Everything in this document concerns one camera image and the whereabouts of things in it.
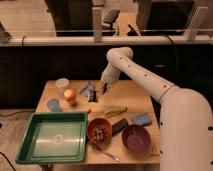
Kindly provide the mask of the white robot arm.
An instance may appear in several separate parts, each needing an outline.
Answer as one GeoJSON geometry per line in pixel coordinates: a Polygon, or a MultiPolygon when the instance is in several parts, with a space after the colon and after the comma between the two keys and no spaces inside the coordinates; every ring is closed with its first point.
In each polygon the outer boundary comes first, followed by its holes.
{"type": "Polygon", "coordinates": [[[112,48],[101,81],[125,73],[160,105],[160,171],[213,171],[213,110],[199,92],[181,88],[133,61],[129,47],[112,48]]]}

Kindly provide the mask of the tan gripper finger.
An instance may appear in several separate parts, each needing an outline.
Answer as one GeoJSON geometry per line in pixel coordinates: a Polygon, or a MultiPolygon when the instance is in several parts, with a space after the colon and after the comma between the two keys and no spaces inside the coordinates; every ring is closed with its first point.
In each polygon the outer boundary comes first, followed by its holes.
{"type": "Polygon", "coordinates": [[[100,91],[100,92],[102,91],[102,85],[103,85],[103,81],[100,80],[100,82],[99,82],[99,91],[100,91]]]}
{"type": "Polygon", "coordinates": [[[103,93],[106,93],[108,91],[108,84],[105,83],[104,86],[103,86],[103,93]]]}

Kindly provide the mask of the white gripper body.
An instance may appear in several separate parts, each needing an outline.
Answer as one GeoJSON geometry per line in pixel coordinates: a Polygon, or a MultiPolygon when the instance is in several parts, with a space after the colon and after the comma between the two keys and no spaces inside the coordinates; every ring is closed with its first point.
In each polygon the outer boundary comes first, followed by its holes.
{"type": "Polygon", "coordinates": [[[107,84],[114,84],[117,81],[117,75],[115,72],[104,70],[101,76],[101,80],[107,84]]]}

